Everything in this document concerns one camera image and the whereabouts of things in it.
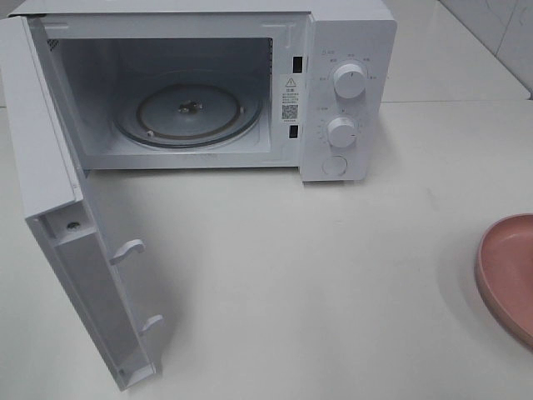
power dial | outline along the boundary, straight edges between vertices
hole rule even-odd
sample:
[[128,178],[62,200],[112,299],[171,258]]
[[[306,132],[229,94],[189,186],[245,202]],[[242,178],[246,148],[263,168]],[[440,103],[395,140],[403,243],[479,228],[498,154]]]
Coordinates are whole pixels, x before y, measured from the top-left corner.
[[337,117],[327,124],[327,138],[334,148],[347,148],[357,139],[358,126],[346,117]]
[[365,90],[366,69],[355,62],[341,65],[333,73],[333,84],[341,98],[356,98]]

white microwave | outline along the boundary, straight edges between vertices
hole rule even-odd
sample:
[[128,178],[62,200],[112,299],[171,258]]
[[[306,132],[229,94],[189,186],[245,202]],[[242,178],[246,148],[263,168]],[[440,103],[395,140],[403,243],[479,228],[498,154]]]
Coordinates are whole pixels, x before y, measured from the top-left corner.
[[396,22],[380,0],[28,0],[0,22],[27,224],[121,389],[155,372],[91,202],[95,169],[359,180]]

white countertop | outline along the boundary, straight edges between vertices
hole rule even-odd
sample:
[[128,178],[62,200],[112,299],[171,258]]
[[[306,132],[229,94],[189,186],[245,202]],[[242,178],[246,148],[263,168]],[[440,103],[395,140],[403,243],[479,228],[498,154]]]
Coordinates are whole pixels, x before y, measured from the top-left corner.
[[483,231],[531,210],[533,102],[384,104],[358,184],[94,173],[110,237],[147,245],[132,292],[167,316],[162,375],[126,395],[24,225],[5,119],[0,398],[531,398],[533,355],[473,268]]

qr code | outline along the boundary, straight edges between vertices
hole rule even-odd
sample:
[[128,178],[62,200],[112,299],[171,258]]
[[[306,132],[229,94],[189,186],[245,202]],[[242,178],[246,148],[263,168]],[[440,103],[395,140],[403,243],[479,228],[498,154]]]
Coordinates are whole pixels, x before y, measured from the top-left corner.
[[298,119],[298,105],[281,106],[281,119]]

control panel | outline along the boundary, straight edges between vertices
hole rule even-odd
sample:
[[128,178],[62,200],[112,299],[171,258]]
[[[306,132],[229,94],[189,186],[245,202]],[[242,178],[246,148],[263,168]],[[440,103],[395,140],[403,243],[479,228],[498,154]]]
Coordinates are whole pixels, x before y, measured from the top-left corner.
[[395,33],[394,20],[316,22],[302,135],[304,181],[365,177]]

